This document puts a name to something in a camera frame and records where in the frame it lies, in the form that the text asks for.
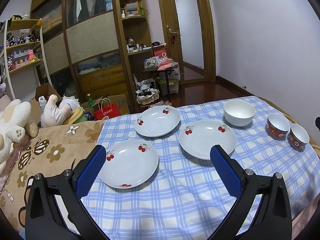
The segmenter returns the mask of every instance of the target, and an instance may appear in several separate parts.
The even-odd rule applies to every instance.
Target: door
[[[180,83],[213,80],[215,48],[208,0],[159,0],[169,55],[179,62]]]

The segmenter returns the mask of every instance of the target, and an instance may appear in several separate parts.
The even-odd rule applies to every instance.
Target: blue gripper pad
[[[84,167],[81,174],[78,176],[76,181],[76,195],[80,199],[84,196],[87,196],[89,190],[92,187],[97,175],[99,174],[102,166],[106,161],[106,149],[103,146],[98,145],[93,149],[91,154],[85,160],[87,161],[86,166]]]
[[[233,197],[240,197],[242,192],[241,180],[230,166],[226,158],[218,150],[217,146],[213,146],[210,151],[210,160],[220,176],[224,186],[229,194]]]

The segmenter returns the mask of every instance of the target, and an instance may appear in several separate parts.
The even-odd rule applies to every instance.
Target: patterned cup
[[[290,129],[290,141],[294,147],[302,148],[310,141],[310,137],[301,125],[293,123]]]
[[[290,124],[282,115],[271,113],[268,115],[267,128],[272,135],[282,137],[289,132]]]

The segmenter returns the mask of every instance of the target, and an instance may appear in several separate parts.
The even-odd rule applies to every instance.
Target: door frame
[[[208,78],[201,78],[201,79],[190,79],[190,80],[182,80],[180,81],[180,84],[189,84],[189,83],[195,83],[195,82],[205,82],[205,81],[215,81],[216,78],[216,50],[215,50],[215,42],[214,42],[214,30],[213,30],[213,19],[212,19],[212,12],[211,12],[211,6],[210,1],[206,0],[207,3],[207,9],[208,9],[208,15],[209,15],[209,25],[210,25],[210,33],[211,33],[211,43],[212,43],[212,71],[211,75]],[[162,0],[159,0],[159,7],[160,7],[160,14],[161,14],[161,21],[162,21],[162,28],[163,28],[163,34],[164,34],[164,42],[167,44],[167,48],[170,50],[170,40],[168,37],[168,29],[165,22],[165,15],[164,15],[164,5]]]

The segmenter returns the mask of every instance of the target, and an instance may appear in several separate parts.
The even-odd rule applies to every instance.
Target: small bowl
[[[267,118],[267,129],[276,136],[282,137],[290,130],[289,121],[280,114],[271,113]]]
[[[242,127],[248,125],[256,113],[253,105],[240,100],[233,99],[223,105],[223,114],[229,123],[234,126]]]
[[[310,137],[301,125],[293,123],[290,129],[290,141],[296,148],[302,148],[310,141]]]

